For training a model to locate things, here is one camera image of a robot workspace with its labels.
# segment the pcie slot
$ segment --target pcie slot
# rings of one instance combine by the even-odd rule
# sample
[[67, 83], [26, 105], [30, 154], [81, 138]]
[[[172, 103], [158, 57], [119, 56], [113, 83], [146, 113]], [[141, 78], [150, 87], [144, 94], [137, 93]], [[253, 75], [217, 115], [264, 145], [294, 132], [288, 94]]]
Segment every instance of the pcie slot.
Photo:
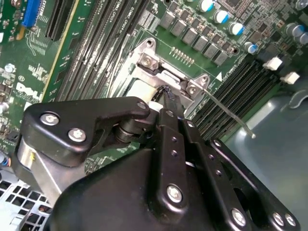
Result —
[[[241, 100], [245, 98], [246, 95], [251, 94], [251, 91], [258, 89], [259, 84], [262, 84], [262, 82], [265, 81], [265, 79], [263, 78], [257, 78], [259, 76], [259, 72], [255, 72], [255, 70], [257, 69], [253, 68], [251, 72], [248, 73], [248, 75], [246, 75], [245, 78], [237, 86], [234, 86], [234, 88], [228, 94], [228, 96], [226, 96], [226, 98], [222, 100], [222, 103], [225, 106], [227, 106], [231, 111], [235, 112], [236, 109], [240, 107]], [[253, 89], [251, 89], [250, 91], [247, 91], [246, 89], [249, 85], [252, 85]], [[232, 103], [234, 101], [236, 101], [235, 107], [232, 106]], [[208, 130], [212, 128], [212, 126], [220, 126], [221, 122], [218, 122], [218, 119], [222, 114], [223, 114], [223, 111], [220, 108], [216, 107], [216, 109], [213, 110], [211, 114], [208, 115], [208, 118], [211, 118], [211, 119], [215, 118], [215, 119], [212, 120], [211, 123], [207, 123], [205, 120], [203, 122], [203, 126], [199, 128], [201, 131], [201, 135], [203, 135], [204, 133], [207, 133]]]
[[56, 0], [48, 22], [46, 37], [58, 41], [70, 15], [74, 0]]
[[[271, 81], [268, 79], [256, 79], [256, 83], [252, 83], [252, 87], [243, 92], [242, 95], [239, 96], [238, 100], [233, 101], [229, 108], [234, 111], [238, 116], [244, 116], [242, 113], [243, 106], [251, 103], [250, 105], [257, 103], [257, 98], [259, 95], [263, 95], [265, 92], [268, 92], [266, 86], [271, 85]], [[203, 137], [208, 139], [214, 136], [219, 130], [224, 131], [223, 126], [227, 125], [226, 123], [229, 121], [229, 116], [224, 112], [221, 112], [219, 116], [212, 115], [215, 117], [215, 122], [207, 128], [207, 130], [203, 130]]]
[[98, 69], [103, 68], [107, 66], [107, 61], [105, 60], [108, 50], [112, 49], [112, 44], [115, 41], [118, 41], [117, 36], [119, 36], [119, 30], [123, 26], [124, 20], [126, 19], [129, 11], [131, 10], [131, 6], [133, 4], [134, 0], [128, 0], [126, 2], [123, 2], [125, 4], [125, 7], [117, 12], [116, 15], [116, 21], [109, 27], [109, 35], [107, 39], [105, 40], [104, 45], [102, 46], [99, 55], [97, 55], [96, 60], [90, 67], [90, 73], [88, 81], [83, 86], [82, 94], [79, 96], [79, 99], [91, 99], [94, 92], [90, 90], [91, 86], [93, 85], [95, 79], [97, 78]]

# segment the white label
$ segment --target white label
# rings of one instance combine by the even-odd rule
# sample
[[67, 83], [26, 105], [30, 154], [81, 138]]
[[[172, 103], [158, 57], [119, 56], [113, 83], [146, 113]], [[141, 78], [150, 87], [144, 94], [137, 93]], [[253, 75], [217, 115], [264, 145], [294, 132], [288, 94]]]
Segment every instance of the white label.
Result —
[[38, 96], [38, 92], [36, 90], [32, 90], [31, 88], [27, 88], [24, 84], [19, 83], [19, 82], [16, 85], [16, 90], [18, 90], [19, 92], [23, 92], [28, 96], [32, 96], [33, 99], [36, 99], [36, 100], [40, 100], [43, 96], [42, 94], [40, 94]]
[[216, 76], [216, 79], [218, 79], [220, 82], [222, 82], [222, 74], [221, 72]]

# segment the black chip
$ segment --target black chip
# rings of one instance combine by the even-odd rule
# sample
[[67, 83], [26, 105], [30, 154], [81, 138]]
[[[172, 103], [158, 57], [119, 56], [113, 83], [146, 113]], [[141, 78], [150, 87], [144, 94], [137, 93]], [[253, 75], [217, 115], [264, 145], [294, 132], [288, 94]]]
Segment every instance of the black chip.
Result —
[[274, 34], [270, 37], [273, 41], [277, 42], [281, 38], [279, 32], [275, 31]]
[[63, 71], [59, 72], [59, 74], [57, 76], [57, 79], [56, 79], [56, 82], [58, 82], [61, 79], [63, 79], [65, 77], [66, 73], [67, 73], [67, 70], [63, 70]]
[[69, 44], [68, 49], [69, 49], [69, 50], [70, 50], [70, 49], [74, 49], [74, 48], [77, 46], [78, 43], [79, 43], [79, 37], [74, 37], [74, 38], [72, 38], [72, 39], [71, 39], [71, 43]]
[[209, 33], [211, 30], [212, 30], [212, 28], [206, 26], [206, 27], [204, 28], [204, 30], [202, 31], [202, 35], [203, 35], [203, 36], [207, 36], [208, 33]]
[[217, 43], [221, 39], [220, 35], [215, 35], [212, 39], [213, 43]]
[[230, 45], [231, 45], [231, 44], [230, 44], [229, 42], [225, 42], [225, 44], [223, 44], [221, 48], [222, 48], [224, 51], [226, 51], [226, 50], [230, 47]]
[[297, 47], [296, 46], [291, 46], [289, 47], [289, 49], [287, 49], [287, 52], [290, 54], [290, 55], [294, 55], [297, 51]]
[[12, 88], [9, 88], [9, 87], [5, 87], [5, 90], [4, 90], [6, 93], [10, 94], [11, 91], [12, 91]]
[[192, 23], [192, 27], [196, 29], [199, 26], [199, 24], [200, 24], [200, 20], [195, 18], [195, 20]]
[[262, 34], [258, 31], [255, 31], [251, 37], [249, 38], [249, 41], [251, 41], [252, 43], [257, 43], [262, 39]]
[[227, 0], [226, 3], [231, 6], [234, 7], [236, 6], [238, 3], [240, 2], [240, 0]]
[[188, 15], [189, 15], [189, 12], [187, 10], [184, 10], [181, 15], [181, 19], [185, 21]]
[[262, 25], [259, 27], [259, 30], [260, 32], [263, 32], [265, 31], [265, 29], [267, 28], [268, 26], [265, 24], [265, 23], [262, 23]]
[[169, 7], [169, 10], [171, 11], [171, 12], [175, 12], [175, 10], [178, 8], [178, 4], [175, 2], [175, 1], [173, 1], [171, 4], [170, 4], [170, 7]]

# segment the green circuit board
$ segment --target green circuit board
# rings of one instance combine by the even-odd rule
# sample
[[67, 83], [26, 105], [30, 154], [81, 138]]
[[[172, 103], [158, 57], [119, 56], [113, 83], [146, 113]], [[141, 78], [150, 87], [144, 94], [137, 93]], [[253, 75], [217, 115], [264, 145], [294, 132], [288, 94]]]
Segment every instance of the green circuit board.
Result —
[[[130, 8], [126, 9], [127, 14], [121, 18], [123, 26], [118, 28], [117, 36], [123, 38], [125, 34], [121, 34], [122, 31], [131, 25], [125, 24], [126, 20], [131, 19], [130, 15], [137, 15], [136, 9], [141, 4], [138, 1], [118, 0], [113, 1], [114, 7], [112, 8], [110, 1], [107, 0], [76, 0], [65, 22], [61, 39], [54, 41], [46, 37], [54, 2], [41, 1], [36, 24], [32, 28], [21, 26], [27, 4], [23, 1], [20, 3], [18, 18], [15, 7], [4, 1], [0, 5], [1, 25], [4, 20], [15, 18], [15, 21], [11, 20], [5, 29], [0, 30], [0, 33], [3, 33], [3, 40], [0, 42], [0, 83], [4, 86], [0, 90], [3, 101], [10, 106], [8, 111], [0, 117], [0, 148], [6, 152], [12, 152], [14, 149], [16, 140], [14, 138], [18, 134], [23, 111], [29, 105], [41, 101], [52, 102], [105, 96], [108, 80], [104, 80], [105, 72], [97, 71], [97, 67], [107, 69], [107, 66], [102, 64], [113, 64], [111, 61], [115, 58], [112, 59], [108, 55], [100, 58], [96, 54], [99, 61], [93, 68], [95, 70], [93, 74], [79, 73], [79, 76], [85, 79], [84, 84], [81, 78], [70, 77], [69, 72], [74, 67], [76, 59], [80, 58], [78, 52], [81, 51], [80, 45], [83, 39], [95, 36], [94, 27], [99, 25], [102, 17], [101, 10], [104, 7], [109, 7], [108, 13], [113, 15], [117, 6], [130, 3]], [[247, 52], [244, 49], [246, 42], [256, 44], [259, 50], [266, 49], [279, 54], [284, 62], [294, 65], [296, 69], [301, 69], [306, 65], [303, 54], [307, 53], [307, 46], [295, 42], [285, 32], [289, 23], [302, 24], [306, 27], [308, 25], [307, 12], [296, 10], [294, 0], [218, 0], [214, 2], [214, 8], [207, 13], [200, 12], [198, 5], [198, 0], [192, 2], [149, 1], [144, 11], [140, 13], [134, 28], [130, 29], [130, 37], [120, 56], [119, 69], [127, 59], [129, 52], [149, 37], [154, 38], [157, 43], [157, 55], [187, 77], [194, 79], [200, 74], [207, 73], [211, 78], [208, 87], [211, 93], [224, 84], [228, 76], [246, 57]], [[215, 23], [213, 17], [217, 10], [229, 12], [229, 19], [226, 23]], [[163, 27], [162, 20], [167, 12], [174, 18], [169, 26]], [[185, 18], [183, 17], [184, 12], [188, 12]], [[197, 25], [194, 24], [196, 19], [199, 20]], [[179, 34], [174, 35], [175, 32], [172, 31], [175, 30], [176, 23], [180, 20], [186, 26]], [[232, 22], [239, 22], [245, 26], [242, 35], [230, 35], [229, 26]], [[203, 34], [206, 27], [209, 27], [210, 31]], [[111, 33], [112, 28], [112, 22], [107, 21], [104, 27], [105, 32]], [[189, 29], [197, 33], [190, 44], [183, 41]], [[203, 51], [197, 51], [194, 48], [196, 39], [200, 36], [204, 36], [208, 41]], [[116, 39], [114, 41], [105, 40], [102, 37], [101, 42], [98, 40], [96, 44], [108, 42], [110, 51], [117, 50], [119, 43]], [[205, 55], [210, 44], [215, 46], [217, 52], [211, 58]], [[222, 64], [215, 63], [218, 53], [225, 53], [227, 56]], [[199, 107], [196, 107], [195, 113], [205, 101], [206, 97]]]

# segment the screw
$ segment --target screw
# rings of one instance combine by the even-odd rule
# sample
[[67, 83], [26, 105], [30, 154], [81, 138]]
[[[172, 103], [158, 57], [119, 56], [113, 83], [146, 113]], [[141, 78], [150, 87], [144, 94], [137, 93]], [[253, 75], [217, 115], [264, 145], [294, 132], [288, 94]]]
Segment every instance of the screw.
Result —
[[138, 105], [138, 107], [140, 107], [140, 108], [142, 108], [142, 109], [145, 109], [145, 108], [146, 108], [146, 106], [145, 106], [144, 103], [142, 103], [142, 102], [138, 102], [137, 105]]
[[173, 117], [173, 112], [172, 111], [166, 111], [166, 113], [168, 114], [168, 116]]
[[174, 203], [179, 203], [182, 201], [182, 193], [180, 192], [178, 187], [174, 185], [169, 185], [167, 187], [167, 195]]
[[221, 147], [221, 144], [218, 141], [214, 141], [214, 144], [218, 147]]
[[279, 224], [280, 226], [284, 225], [284, 222], [282, 220], [282, 217], [278, 213], [273, 213], [274, 220]]
[[238, 209], [236, 209], [236, 208], [232, 209], [231, 213], [232, 213], [232, 216], [233, 216], [235, 222], [238, 225], [240, 225], [242, 227], [246, 225], [245, 217], [242, 215], [242, 213]]
[[53, 126], [59, 123], [59, 118], [53, 114], [46, 113], [40, 117], [40, 120], [43, 124], [48, 126]]
[[174, 157], [176, 157], [176, 156], [178, 156], [178, 153], [177, 153], [177, 151], [172, 150], [171, 155], [173, 155]]
[[196, 87], [195, 86], [192, 86], [189, 88], [189, 94], [194, 94], [196, 92]]
[[141, 64], [145, 67], [150, 67], [152, 65], [152, 60], [147, 57], [147, 56], [144, 56], [142, 59], [141, 59]]
[[75, 142], [83, 142], [86, 139], [86, 133], [79, 129], [79, 128], [73, 128], [68, 132], [68, 137]]
[[289, 214], [285, 215], [285, 218], [287, 219], [287, 222], [292, 225], [292, 226], [296, 226], [295, 220], [293, 219], [293, 217], [291, 217]]
[[188, 126], [189, 126], [189, 127], [191, 127], [191, 128], [194, 127], [194, 124], [193, 124], [191, 121], [187, 121], [187, 123], [188, 123]]

